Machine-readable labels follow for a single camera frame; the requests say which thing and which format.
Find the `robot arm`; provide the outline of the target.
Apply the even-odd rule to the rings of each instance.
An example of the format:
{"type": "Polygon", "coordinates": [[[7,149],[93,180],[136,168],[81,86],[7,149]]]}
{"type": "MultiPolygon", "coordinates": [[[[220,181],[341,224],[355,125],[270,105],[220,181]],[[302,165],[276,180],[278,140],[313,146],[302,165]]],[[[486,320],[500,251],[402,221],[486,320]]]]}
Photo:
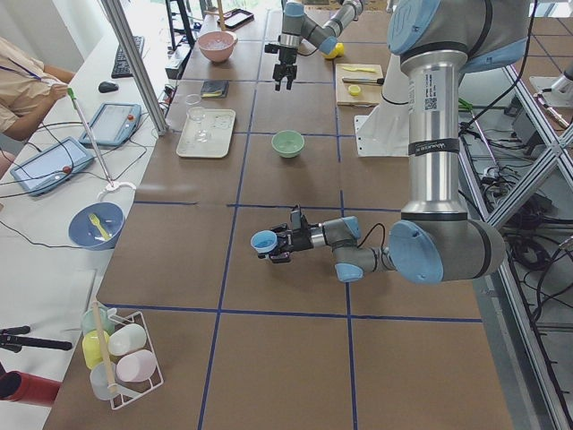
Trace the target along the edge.
{"type": "Polygon", "coordinates": [[[410,199],[389,242],[363,248],[356,217],[288,223],[252,236],[261,259],[328,246],[339,280],[396,271],[414,283],[481,278],[496,271],[505,245],[492,225],[468,218],[458,199],[458,85],[463,74],[512,65],[526,52],[527,1],[402,1],[387,41],[406,76],[410,199]]]}
{"type": "Polygon", "coordinates": [[[324,24],[310,18],[304,5],[296,1],[282,2],[282,22],[278,41],[265,45],[264,52],[277,54],[278,62],[274,65],[272,79],[275,90],[279,91],[281,82],[286,79],[286,88],[291,90],[297,76],[296,60],[302,40],[309,41],[322,54],[329,55],[338,43],[338,36],[362,14],[365,1],[339,1],[339,10],[324,24]]]}

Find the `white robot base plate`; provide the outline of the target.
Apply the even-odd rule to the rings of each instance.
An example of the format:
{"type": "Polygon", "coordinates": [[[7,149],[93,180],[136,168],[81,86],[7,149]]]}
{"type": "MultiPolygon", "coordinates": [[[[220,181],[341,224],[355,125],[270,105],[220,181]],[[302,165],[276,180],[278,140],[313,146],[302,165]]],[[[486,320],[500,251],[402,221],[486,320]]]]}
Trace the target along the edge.
{"type": "Polygon", "coordinates": [[[359,157],[406,157],[409,144],[407,76],[400,58],[390,55],[381,89],[381,102],[368,116],[355,116],[359,157]]]}

